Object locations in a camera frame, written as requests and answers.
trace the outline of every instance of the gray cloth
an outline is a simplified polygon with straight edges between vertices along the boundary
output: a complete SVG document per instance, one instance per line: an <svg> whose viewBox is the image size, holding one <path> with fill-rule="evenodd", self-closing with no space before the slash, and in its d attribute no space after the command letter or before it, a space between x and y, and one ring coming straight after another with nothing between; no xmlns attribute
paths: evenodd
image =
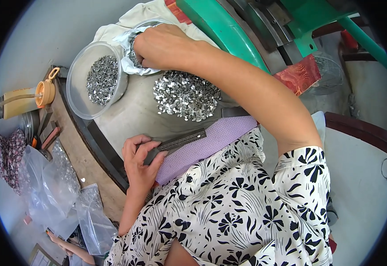
<svg viewBox="0 0 387 266"><path fill-rule="evenodd" d="M156 141L167 141L192 130L206 129L222 117L222 108L239 106L222 92L222 100L218 101L213 116L201 122L185 121L176 114L158 114L153 87L162 75L163 72L148 76L130 75L127 91L122 98L95 119L103 135L121 157L121 148L129 137L145 134Z"/></svg>

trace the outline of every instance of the silver metal flakes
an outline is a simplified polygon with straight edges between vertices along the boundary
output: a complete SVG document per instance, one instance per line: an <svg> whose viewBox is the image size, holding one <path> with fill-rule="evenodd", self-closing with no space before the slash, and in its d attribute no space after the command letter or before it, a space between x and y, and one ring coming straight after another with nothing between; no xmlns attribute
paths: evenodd
<svg viewBox="0 0 387 266"><path fill-rule="evenodd" d="M137 67L137 68L143 68L142 64L139 62L139 60L137 60L137 56L134 52L134 39L139 35L141 34L141 32L139 32L133 39L131 39L130 41L130 54L128 55L128 58L133 62L133 65L134 67Z"/></svg>
<svg viewBox="0 0 387 266"><path fill-rule="evenodd" d="M185 121L200 122L213 115L220 90L207 80L187 72L168 70L155 81L158 114L177 114Z"/></svg>
<svg viewBox="0 0 387 266"><path fill-rule="evenodd" d="M72 167L72 164L69 161L68 155L63 149L63 146L59 138L56 138L55 144L52 148L51 155L53 157L53 163L56 166L55 176L62 178L65 181L65 183L68 184L68 188L71 191L75 191L78 194L81 187L77 179L77 174L75 173L75 170Z"/></svg>
<svg viewBox="0 0 387 266"><path fill-rule="evenodd" d="M87 92L94 104L106 106L116 90L118 62L115 56L103 56L91 66L87 76Z"/></svg>

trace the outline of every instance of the green machine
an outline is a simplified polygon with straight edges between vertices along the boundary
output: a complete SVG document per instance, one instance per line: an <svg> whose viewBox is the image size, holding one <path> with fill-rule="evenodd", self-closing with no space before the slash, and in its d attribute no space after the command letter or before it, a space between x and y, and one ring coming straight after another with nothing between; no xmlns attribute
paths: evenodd
<svg viewBox="0 0 387 266"><path fill-rule="evenodd" d="M316 51L312 31L338 20L387 68L385 51L347 16L351 0L176 0L222 50L275 74Z"/></svg>

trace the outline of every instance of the clear plastic bowl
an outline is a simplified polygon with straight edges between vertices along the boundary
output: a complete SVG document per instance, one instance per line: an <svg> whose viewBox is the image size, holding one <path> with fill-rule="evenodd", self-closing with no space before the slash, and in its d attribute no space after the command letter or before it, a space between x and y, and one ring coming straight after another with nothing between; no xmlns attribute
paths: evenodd
<svg viewBox="0 0 387 266"><path fill-rule="evenodd" d="M121 56L123 49L107 44L94 42L84 47L72 62L69 69L66 93L68 103L76 115L83 119L95 119L105 113L109 107L121 98L128 86L128 74L122 71ZM91 66L102 56L115 56L118 61L118 80L111 101L106 106L94 104L87 93L87 75Z"/></svg>
<svg viewBox="0 0 387 266"><path fill-rule="evenodd" d="M159 24L173 24L168 20L162 19L162 18L151 18L149 20L142 21L141 23L137 24L133 27L133 29L137 29L140 27L147 27L147 26L156 26Z"/></svg>

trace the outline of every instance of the person's hand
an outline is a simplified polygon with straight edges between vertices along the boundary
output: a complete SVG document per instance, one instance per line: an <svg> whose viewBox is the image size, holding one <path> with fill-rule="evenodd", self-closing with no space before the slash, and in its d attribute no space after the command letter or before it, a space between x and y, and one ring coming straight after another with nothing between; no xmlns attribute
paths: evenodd
<svg viewBox="0 0 387 266"><path fill-rule="evenodd" d="M145 135L137 135L125 141L122 148L122 157L130 184L127 195L130 194L137 199L145 200L149 190L154 185L156 174L168 152L159 152L149 166L143 165L143 161L148 155L148 151L156 148L159 144L160 142L151 141Z"/></svg>
<svg viewBox="0 0 387 266"><path fill-rule="evenodd" d="M185 64L197 52L198 42L176 25L160 24L147 28L134 39L134 52L143 67L160 70L185 70Z"/></svg>
<svg viewBox="0 0 387 266"><path fill-rule="evenodd" d="M50 240L52 241L52 242L55 242L56 244L58 244L60 247L61 247L61 243L62 242L64 242L64 240L63 239L61 239L60 237L56 237L52 232L47 232L47 234L49 235L49 237L50 237Z"/></svg>

